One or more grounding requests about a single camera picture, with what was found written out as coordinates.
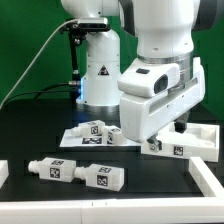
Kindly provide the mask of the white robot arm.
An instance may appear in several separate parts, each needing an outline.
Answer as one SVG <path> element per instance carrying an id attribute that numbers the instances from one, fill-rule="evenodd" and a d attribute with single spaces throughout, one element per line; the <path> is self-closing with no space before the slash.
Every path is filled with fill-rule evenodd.
<path id="1" fill-rule="evenodd" d="M 116 107 L 124 136 L 162 149 L 158 132 L 186 130 L 205 94 L 192 33 L 224 17 L 224 0 L 61 0 L 87 36 L 87 72 L 79 102 Z"/>

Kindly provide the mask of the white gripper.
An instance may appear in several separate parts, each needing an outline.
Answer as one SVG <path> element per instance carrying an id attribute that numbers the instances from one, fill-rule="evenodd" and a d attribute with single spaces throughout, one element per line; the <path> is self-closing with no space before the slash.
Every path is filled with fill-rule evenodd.
<path id="1" fill-rule="evenodd" d="M 193 59 L 193 78 L 184 88 L 174 90 L 174 87 L 152 98 L 122 91 L 120 124 L 126 138 L 135 142 L 143 142 L 149 138 L 149 149 L 159 152 L 162 150 L 162 142 L 153 135 L 162 128 L 175 120 L 175 131 L 185 132 L 188 118 L 183 114 L 198 104 L 205 94 L 204 70 L 199 57 Z"/>

